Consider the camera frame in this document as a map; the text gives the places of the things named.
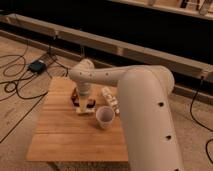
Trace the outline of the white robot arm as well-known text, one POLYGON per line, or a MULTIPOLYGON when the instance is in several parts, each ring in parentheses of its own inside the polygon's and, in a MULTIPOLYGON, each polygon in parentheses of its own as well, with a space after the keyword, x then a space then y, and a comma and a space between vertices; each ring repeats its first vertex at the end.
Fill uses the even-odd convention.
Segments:
POLYGON ((70 78, 86 93, 90 83, 115 86, 131 171, 184 171, 168 96, 174 77, 160 65, 96 69, 84 59, 70 78))

